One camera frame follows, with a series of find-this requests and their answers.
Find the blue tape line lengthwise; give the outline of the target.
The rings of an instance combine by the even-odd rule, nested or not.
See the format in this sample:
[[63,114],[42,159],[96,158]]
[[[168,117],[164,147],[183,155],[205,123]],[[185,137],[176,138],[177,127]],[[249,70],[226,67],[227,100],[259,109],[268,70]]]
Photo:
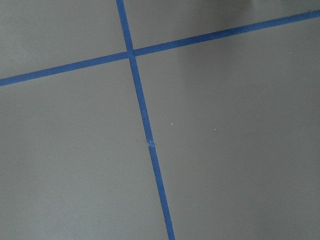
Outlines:
[[143,86],[140,78],[140,72],[137,64],[135,51],[133,48],[132,36],[131,36],[129,22],[126,14],[125,4],[122,0],[117,0],[116,5],[118,10],[118,15],[120,18],[120,24],[122,28],[124,42],[126,46],[126,52],[127,52],[127,56],[130,64],[134,88],[137,96],[138,106],[141,114],[144,134],[145,134],[148,151],[150,155],[150,160],[153,168],[153,174],[154,174],[158,196],[161,204],[162,214],[164,217],[166,232],[167,232],[168,239],[174,240],[176,238],[174,227],[171,219],[167,195],[166,195],[161,168],[158,160],[156,144],[153,138],[153,132],[152,132],[151,123],[149,119]]

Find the blue tape line crosswise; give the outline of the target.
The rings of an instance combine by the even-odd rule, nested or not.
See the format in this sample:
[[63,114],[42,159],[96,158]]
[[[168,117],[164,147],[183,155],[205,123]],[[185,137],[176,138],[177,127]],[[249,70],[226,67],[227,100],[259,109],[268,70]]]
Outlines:
[[[198,44],[202,42],[213,41],[213,40],[222,39],[222,38],[226,38],[234,35],[240,35],[248,32],[301,22],[301,21],[315,19],[319,17],[320,17],[320,11],[312,10],[312,11],[299,13],[291,16],[266,20],[262,22],[247,24],[247,25],[219,30],[211,33],[201,34],[197,36],[192,36],[192,37],[173,40],[173,41],[164,42],[160,44],[150,45],[142,48],[137,48],[137,49],[134,49],[133,52],[136,56],[144,56],[144,55],[148,55],[156,52],[162,52],[170,49],[180,48],[180,47]],[[8,85],[17,84],[20,82],[30,81],[34,79],[43,78],[43,77],[67,73],[67,72],[71,72],[79,69],[84,69],[84,68],[89,68],[93,66],[120,61],[120,60],[125,60],[127,58],[128,58],[127,52],[118,52],[111,55],[105,55],[101,57],[91,58],[83,61],[73,62],[65,65],[60,65],[56,67],[24,73],[16,76],[2,78],[0,80],[0,85],[2,87],[8,86]]]

